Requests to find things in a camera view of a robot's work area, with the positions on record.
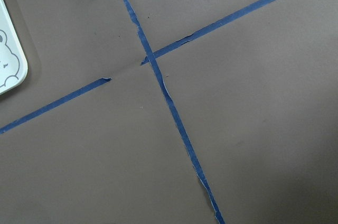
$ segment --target blue tape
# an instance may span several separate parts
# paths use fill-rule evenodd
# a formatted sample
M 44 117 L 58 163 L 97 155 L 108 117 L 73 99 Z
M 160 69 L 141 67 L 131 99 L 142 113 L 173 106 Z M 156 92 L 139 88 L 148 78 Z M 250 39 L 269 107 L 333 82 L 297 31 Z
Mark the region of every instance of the blue tape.
M 206 26 L 206 27 L 203 27 L 201 28 L 200 30 L 197 30 L 196 32 L 194 32 L 193 34 L 189 35 L 189 36 L 186 36 L 176 42 L 173 42 L 172 44 L 169 44 L 167 45 L 166 47 L 163 47 L 161 49 L 159 49 L 158 51 L 155 51 L 154 52 L 154 56 L 155 58 L 158 58 L 160 56 L 163 56 L 165 54 L 167 54 L 168 52 L 171 52 L 177 48 L 179 48 L 180 46 L 188 43 L 188 42 L 191 42 L 197 38 L 200 38 L 201 36 L 204 36 L 230 22 L 233 22 L 234 20 L 237 20 L 238 18 L 241 18 L 242 16 L 245 16 L 249 13 L 251 13 L 252 11 L 255 11 L 263 6 L 266 6 L 268 4 L 270 4 L 271 2 L 273 2 L 275 0 L 259 0 L 259 1 L 256 1 L 254 3 L 252 3 L 251 5 L 248 5 L 214 23 L 211 23 L 210 25 Z M 149 59 L 148 57 L 146 57 L 142 62 L 141 64 L 146 64 L 149 62 Z
M 172 116 L 173 116 L 173 118 L 175 120 L 177 128 L 179 129 L 179 132 L 181 134 L 181 138 L 182 138 L 182 140 L 184 142 L 184 145 L 185 145 L 185 148 L 186 148 L 186 150 L 188 152 L 190 160 L 191 160 L 191 162 L 192 162 L 192 164 L 193 164 L 193 166 L 195 168 L 196 174 L 199 177 L 200 181 L 202 182 L 203 186 L 205 187 L 205 189 L 206 189 L 206 191 L 207 191 L 207 193 L 209 195 L 211 204 L 212 204 L 212 206 L 214 208 L 214 211 L 215 211 L 215 217 L 216 217 L 217 221 L 219 222 L 219 224 L 225 224 L 223 216 L 222 216 L 222 214 L 221 214 L 221 212 L 219 210 L 219 207 L 218 207 L 218 205 L 216 203 L 216 200 L 215 200 L 215 198 L 214 198 L 214 196 L 212 194 L 212 191 L 211 191 L 211 189 L 209 187 L 208 181 L 206 180 L 206 177 L 205 177 L 205 175 L 203 173 L 202 166 L 201 166 L 201 164 L 200 164 L 200 162 L 199 162 L 199 160 L 198 160 L 198 158 L 196 156 L 195 150 L 194 150 L 194 148 L 193 148 L 193 146 L 192 146 L 192 144 L 190 142 L 190 139 L 189 139 L 189 137 L 188 137 L 188 135 L 187 135 L 187 133 L 185 131 L 184 125 L 182 123 L 182 120 L 181 120 L 181 118 L 179 116 L 179 113 L 178 113 L 176 107 L 175 107 L 174 101 L 170 97 L 170 95 L 168 93 L 168 90 L 165 87 L 162 73 L 161 73 L 161 71 L 160 71 L 160 69 L 158 67 L 158 64 L 156 62 L 155 56 L 153 54 L 153 51 L 152 51 L 152 49 L 151 49 L 151 47 L 149 45 L 149 42 L 148 42 L 147 38 L 146 38 L 146 36 L 145 36 L 145 34 L 143 32 L 143 29 L 142 29 L 142 27 L 140 25 L 140 22 L 138 21 L 137 16 L 136 16 L 136 14 L 135 14 L 135 12 L 134 12 L 134 10 L 133 10 L 130 2 L 128 0 L 123 0 L 123 1 L 124 1 L 125 5 L 126 5 L 126 7 L 128 9 L 128 13 L 130 15 L 130 18 L 131 18 L 132 22 L 134 22 L 135 25 L 137 26 L 137 34 L 138 34 L 138 36 L 139 36 L 139 38 L 141 40 L 141 43 L 142 43 L 142 45 L 144 47 L 144 50 L 145 50 L 145 52 L 147 54 L 147 57 L 149 58 L 149 62 L 151 64 L 152 68 L 153 68 L 153 71 L 155 73 L 156 79 L 157 79 L 158 84 L 159 84 L 159 86 L 160 86 L 160 88 L 162 90 L 164 98 L 165 98 L 165 100 L 166 100 L 166 102 L 167 102 L 167 104 L 169 106 L 170 112 L 171 112 L 171 114 L 172 114 Z
M 72 93 L 70 93 L 70 94 L 68 94 L 68 95 L 60 98 L 59 100 L 56 100 L 56 101 L 54 101 L 54 102 L 52 102 L 52 103 L 50 103 L 50 104 L 48 104 L 48 105 L 46 105 L 46 106 L 44 106 L 44 107 L 42 107 L 40 109 L 38 109 L 38 110 L 36 110 L 36 111 L 34 111 L 34 112 L 32 112 L 32 113 L 30 113 L 30 114 L 22 117 L 22 118 L 19 118 L 16 121 L 14 121 L 14 122 L 12 122 L 12 123 L 10 123 L 10 124 L 8 124 L 8 125 L 0 128 L 0 134 L 3 134 L 4 132 L 7 132 L 8 130 L 13 129 L 14 127 L 16 127 L 18 125 L 21 125 L 21 124 L 23 124 L 23 123 L 25 123 L 25 122 L 27 122 L 27 121 L 29 121 L 29 120 L 31 120 L 31 119 L 33 119 L 33 118 L 41 115 L 43 113 L 46 113 L 47 111 L 49 111 L 51 109 L 54 109 L 57 106 L 60 106 L 61 104 L 64 104 L 67 101 L 70 101 L 70 100 L 72 100 L 72 99 L 74 99 L 74 98 L 76 98 L 78 96 L 81 96 L 84 93 L 86 93 L 88 91 L 91 91 L 94 88 L 97 88 L 97 87 L 99 87 L 99 86 L 107 83 L 110 80 L 111 80 L 111 78 L 101 78 L 101 79 L 98 79 L 98 80 L 92 82 L 91 84 L 88 84 L 88 85 L 84 86 L 83 88 L 80 88 L 80 89 L 78 89 L 78 90 L 76 90 L 76 91 L 74 91 L 74 92 L 72 92 Z

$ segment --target blue tape strip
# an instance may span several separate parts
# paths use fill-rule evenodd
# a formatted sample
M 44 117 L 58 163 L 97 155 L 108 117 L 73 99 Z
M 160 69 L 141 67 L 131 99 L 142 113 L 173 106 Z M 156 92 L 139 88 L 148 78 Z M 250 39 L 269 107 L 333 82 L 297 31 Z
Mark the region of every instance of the blue tape strip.
M 200 30 L 197 30 L 196 32 L 194 32 L 193 34 L 189 35 L 189 36 L 186 36 L 172 44 L 169 44 L 167 45 L 166 47 L 163 47 L 161 49 L 159 49 L 158 51 L 155 51 L 154 52 L 154 56 L 155 58 L 158 58 L 160 56 L 163 56 L 165 54 L 167 54 L 168 52 L 171 52 L 177 48 L 179 48 L 180 46 L 188 43 L 188 42 L 191 42 L 197 38 L 200 38 L 201 36 L 204 36 L 216 29 L 218 29 L 219 27 L 222 27 L 230 22 L 233 22 L 234 20 L 237 20 L 238 18 L 241 18 L 242 16 L 244 15 L 247 15 L 249 13 L 251 13 L 252 11 L 255 11 L 263 6 L 266 6 L 268 5 L 269 3 L 273 2 L 275 0 L 259 0 L 259 1 L 256 1 L 254 3 L 252 3 L 251 5 L 249 6 L 246 6 L 214 23 L 211 23 L 210 25 L 206 26 L 206 27 L 203 27 L 201 28 Z M 146 64 L 149 62 L 149 59 L 148 57 L 146 57 L 142 62 L 141 64 Z
M 68 95 L 60 98 L 59 100 L 56 100 L 56 101 L 54 101 L 54 102 L 52 102 L 52 103 L 50 103 L 50 104 L 48 104 L 48 105 L 46 105 L 46 106 L 44 106 L 44 107 L 42 107 L 40 109 L 38 109 L 38 110 L 36 110 L 36 111 L 34 111 L 34 112 L 32 112 L 32 113 L 30 113 L 30 114 L 22 117 L 22 118 L 19 118 L 16 121 L 14 121 L 14 122 L 12 122 L 12 123 L 10 123 L 10 124 L 8 124 L 8 125 L 0 128 L 0 134 L 3 134 L 4 132 L 13 129 L 14 127 L 16 127 L 18 125 L 21 125 L 21 124 L 23 124 L 23 123 L 25 123 L 25 122 L 27 122 L 27 121 L 29 121 L 29 120 L 31 120 L 31 119 L 33 119 L 33 118 L 41 115 L 43 113 L 46 113 L 47 111 L 49 111 L 51 109 L 54 109 L 57 106 L 60 106 L 61 104 L 64 104 L 67 101 L 70 101 L 70 100 L 72 100 L 72 99 L 74 99 L 74 98 L 76 98 L 78 96 L 81 96 L 84 93 L 86 93 L 88 91 L 91 91 L 94 88 L 97 88 L 97 87 L 99 87 L 99 86 L 107 83 L 110 80 L 111 80 L 111 78 L 101 78 L 101 79 L 98 79 L 98 80 L 92 82 L 91 84 L 88 84 L 88 85 L 84 86 L 83 88 L 80 88 L 80 89 L 78 89 L 78 90 L 76 90 L 76 91 L 74 91 L 74 92 L 72 92 L 72 93 L 70 93 L 70 94 L 68 94 Z
M 188 152 L 188 155 L 190 157 L 190 160 L 195 168 L 195 171 L 196 171 L 196 174 L 197 176 L 199 177 L 199 179 L 201 180 L 203 186 L 205 187 L 208 195 L 209 195 L 209 198 L 210 198 L 210 201 L 211 201 L 211 204 L 214 208 L 214 211 L 215 211 L 215 217 L 217 219 L 217 221 L 219 222 L 219 224 L 225 224 L 225 221 L 222 217 L 222 214 L 218 208 L 218 205 L 216 203 L 216 200 L 212 194 L 212 191 L 209 187 L 209 184 L 208 184 L 208 181 L 206 180 L 206 177 L 203 173 L 203 170 L 202 170 L 202 166 L 196 156 L 196 153 L 195 153 L 195 150 L 190 142 L 190 139 L 185 131 L 185 128 L 184 128 L 184 125 L 182 123 L 182 120 L 179 116 L 179 113 L 174 105 L 174 101 L 173 99 L 170 97 L 169 93 L 168 93 L 168 90 L 166 89 L 165 87 L 165 84 L 164 84 L 164 80 L 163 80 L 163 76 L 162 76 L 162 73 L 158 67 L 158 64 L 156 62 L 156 59 L 155 59 L 155 56 L 153 54 L 153 51 L 148 43 L 148 40 L 143 32 L 143 29 L 140 25 L 140 22 L 138 21 L 137 19 L 137 16 L 130 4 L 130 2 L 128 0 L 123 0 L 127 9 L 128 9 L 128 13 L 130 15 L 130 18 L 132 20 L 132 22 L 135 23 L 135 25 L 137 26 L 137 34 L 141 40 L 141 43 L 144 47 L 144 50 L 146 51 L 146 54 L 147 54 L 147 57 L 149 58 L 149 61 L 150 61 L 150 64 L 153 68 L 153 71 L 155 73 L 155 76 L 156 76 L 156 79 L 158 81 L 158 84 L 162 90 L 162 93 L 164 95 L 164 98 L 169 106 L 169 109 L 170 109 L 170 112 L 175 120 L 175 123 L 177 125 L 177 128 L 179 129 L 179 132 L 181 134 L 181 137 L 182 137 L 182 140 L 184 142 L 184 145 L 186 147 L 186 150 Z

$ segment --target white plastic object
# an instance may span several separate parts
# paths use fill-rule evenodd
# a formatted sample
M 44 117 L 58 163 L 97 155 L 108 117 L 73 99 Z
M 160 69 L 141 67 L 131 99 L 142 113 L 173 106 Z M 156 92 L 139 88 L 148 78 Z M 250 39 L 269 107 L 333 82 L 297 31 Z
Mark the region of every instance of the white plastic object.
M 25 54 L 5 2 L 0 0 L 0 95 L 20 85 L 27 71 Z

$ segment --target cartoon bear drawing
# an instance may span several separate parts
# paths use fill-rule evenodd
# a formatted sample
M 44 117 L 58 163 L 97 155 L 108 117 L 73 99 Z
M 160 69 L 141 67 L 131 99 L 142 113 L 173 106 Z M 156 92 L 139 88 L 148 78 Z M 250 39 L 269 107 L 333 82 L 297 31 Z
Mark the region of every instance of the cartoon bear drawing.
M 20 62 L 18 57 L 7 46 L 7 35 L 0 30 L 0 88 L 6 87 L 6 81 L 18 80 Z

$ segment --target floor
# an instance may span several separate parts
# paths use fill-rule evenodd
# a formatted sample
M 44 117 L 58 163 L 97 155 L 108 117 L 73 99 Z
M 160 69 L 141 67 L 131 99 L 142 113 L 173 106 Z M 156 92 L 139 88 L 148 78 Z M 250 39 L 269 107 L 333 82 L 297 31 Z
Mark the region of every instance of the floor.
M 5 2 L 0 223 L 338 222 L 338 0 Z

